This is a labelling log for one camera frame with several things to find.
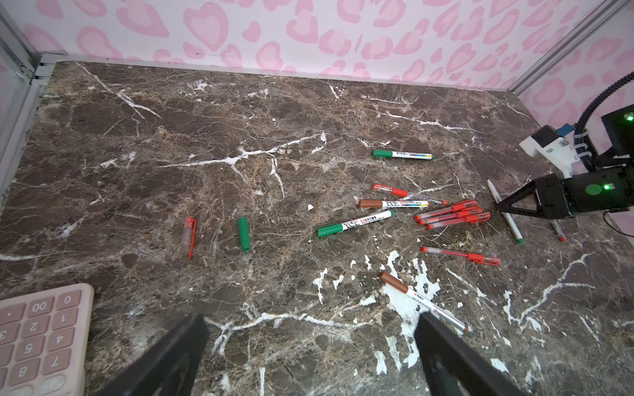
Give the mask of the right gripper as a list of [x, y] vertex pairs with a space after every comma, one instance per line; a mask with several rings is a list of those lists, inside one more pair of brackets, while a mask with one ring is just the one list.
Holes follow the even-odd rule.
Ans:
[[[529, 196], [536, 203], [534, 210], [516, 206]], [[563, 176], [558, 173], [528, 182], [497, 203], [497, 209], [502, 213], [524, 215], [538, 219], [567, 219], [573, 216], [566, 199]]]

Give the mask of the red pen cap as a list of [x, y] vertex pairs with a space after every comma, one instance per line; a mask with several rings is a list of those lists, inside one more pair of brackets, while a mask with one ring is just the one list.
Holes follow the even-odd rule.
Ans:
[[196, 228], [197, 228], [196, 220], [191, 216], [187, 216], [185, 219], [184, 227], [183, 227], [181, 245], [186, 246], [188, 248], [188, 257], [190, 259], [193, 258], [193, 251], [195, 247], [195, 238], [196, 238]]

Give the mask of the green white marker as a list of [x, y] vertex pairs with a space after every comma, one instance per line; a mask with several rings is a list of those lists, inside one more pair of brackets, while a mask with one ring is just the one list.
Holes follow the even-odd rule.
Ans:
[[[500, 194], [498, 193], [497, 189], [495, 188], [495, 185], [493, 184], [493, 182], [490, 179], [486, 180], [487, 186], [490, 190], [490, 193], [495, 201], [496, 204], [499, 204], [502, 201], [502, 198], [500, 196]], [[506, 224], [508, 225], [508, 227], [510, 228], [510, 232], [513, 235], [513, 239], [515, 240], [515, 242], [517, 244], [523, 244], [524, 243], [524, 239], [523, 239], [523, 235], [520, 233], [517, 224], [514, 222], [511, 214], [506, 213], [506, 212], [502, 212], [500, 211], [500, 213], [502, 214], [503, 218], [505, 219]]]

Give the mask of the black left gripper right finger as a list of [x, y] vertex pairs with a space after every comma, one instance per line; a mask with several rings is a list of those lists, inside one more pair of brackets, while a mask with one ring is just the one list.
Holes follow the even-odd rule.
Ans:
[[524, 395], [431, 313], [419, 315], [414, 340], [430, 394]]

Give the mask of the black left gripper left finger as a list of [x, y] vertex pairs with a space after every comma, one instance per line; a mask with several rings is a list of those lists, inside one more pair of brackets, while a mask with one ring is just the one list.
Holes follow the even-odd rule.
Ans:
[[190, 395], [208, 340], [203, 315], [191, 313], [97, 393]]

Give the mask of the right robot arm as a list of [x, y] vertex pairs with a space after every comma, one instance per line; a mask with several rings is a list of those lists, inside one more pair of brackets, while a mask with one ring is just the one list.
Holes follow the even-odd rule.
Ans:
[[[566, 219], [587, 212], [627, 211], [633, 206], [633, 108], [602, 118], [612, 148], [592, 155], [585, 120], [576, 123], [575, 149], [586, 173], [550, 174], [498, 204], [502, 213]], [[424, 374], [433, 395], [519, 395], [521, 392], [432, 314], [424, 313], [414, 332]]]

